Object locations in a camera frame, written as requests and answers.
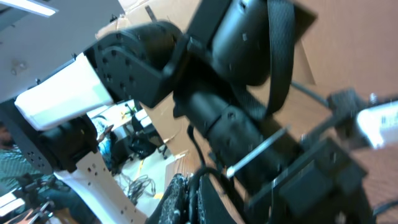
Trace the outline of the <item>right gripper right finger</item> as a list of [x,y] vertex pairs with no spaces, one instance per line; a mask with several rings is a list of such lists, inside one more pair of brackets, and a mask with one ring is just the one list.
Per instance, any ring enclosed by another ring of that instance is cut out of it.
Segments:
[[199,224],[236,224],[207,175],[200,179],[197,196]]

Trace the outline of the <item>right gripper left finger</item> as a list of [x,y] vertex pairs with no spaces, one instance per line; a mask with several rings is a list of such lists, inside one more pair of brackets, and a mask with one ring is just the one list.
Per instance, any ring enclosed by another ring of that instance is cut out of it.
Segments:
[[155,210],[155,223],[178,224],[182,222],[185,210],[187,178],[175,174]]

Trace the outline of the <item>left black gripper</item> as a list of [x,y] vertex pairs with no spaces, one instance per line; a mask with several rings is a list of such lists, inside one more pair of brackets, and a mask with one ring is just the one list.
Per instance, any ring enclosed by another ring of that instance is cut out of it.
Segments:
[[363,188],[365,169],[325,131],[347,132],[366,102],[353,90],[327,99],[330,118],[296,141],[276,120],[260,124],[240,108],[228,106],[208,132],[216,157],[233,166],[262,146],[234,177],[248,192],[238,194],[231,179],[222,186],[246,223],[374,223],[376,216]]

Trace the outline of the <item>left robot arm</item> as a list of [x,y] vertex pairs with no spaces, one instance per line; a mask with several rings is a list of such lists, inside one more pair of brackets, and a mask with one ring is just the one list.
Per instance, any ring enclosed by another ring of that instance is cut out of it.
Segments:
[[[295,43],[316,16],[292,1],[202,1],[186,32],[156,21],[112,32],[44,82],[1,103],[1,121],[25,158],[71,187],[103,223],[232,223],[217,180],[246,223],[374,223],[366,171],[332,138],[363,107],[331,97],[333,115],[295,141],[273,114],[290,88]],[[155,213],[138,211],[95,142],[87,112],[121,100],[149,108],[174,99],[228,177],[202,166],[176,175]]]

